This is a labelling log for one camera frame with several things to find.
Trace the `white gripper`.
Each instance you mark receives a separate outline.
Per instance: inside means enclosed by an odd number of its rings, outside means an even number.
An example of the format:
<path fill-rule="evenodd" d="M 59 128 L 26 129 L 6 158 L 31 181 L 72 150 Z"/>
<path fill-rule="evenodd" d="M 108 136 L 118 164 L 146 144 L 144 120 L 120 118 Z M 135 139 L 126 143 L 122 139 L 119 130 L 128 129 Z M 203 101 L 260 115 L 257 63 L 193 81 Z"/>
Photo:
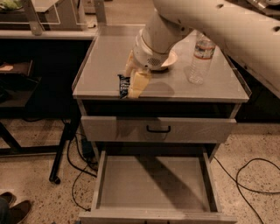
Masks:
<path fill-rule="evenodd" d="M 169 57 L 169 53 L 159 53 L 153 51 L 144 41 L 143 31 L 140 30 L 136 36 L 136 43 L 127 59 L 124 76 L 129 77 L 129 98 L 138 98 L 146 89 L 151 80 L 151 71 L 164 70 L 163 64 Z M 145 67 L 150 70 L 137 69 Z"/>

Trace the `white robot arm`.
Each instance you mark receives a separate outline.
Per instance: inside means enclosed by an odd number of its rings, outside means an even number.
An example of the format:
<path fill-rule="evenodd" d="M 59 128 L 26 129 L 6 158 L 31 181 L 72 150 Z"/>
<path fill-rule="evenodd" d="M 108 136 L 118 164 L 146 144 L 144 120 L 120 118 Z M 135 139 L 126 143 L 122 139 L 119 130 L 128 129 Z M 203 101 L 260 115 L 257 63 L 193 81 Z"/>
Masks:
<path fill-rule="evenodd" d="M 158 70 L 174 45 L 193 30 L 280 95 L 280 22 L 227 0 L 152 0 L 150 21 L 136 36 L 125 67 Z"/>

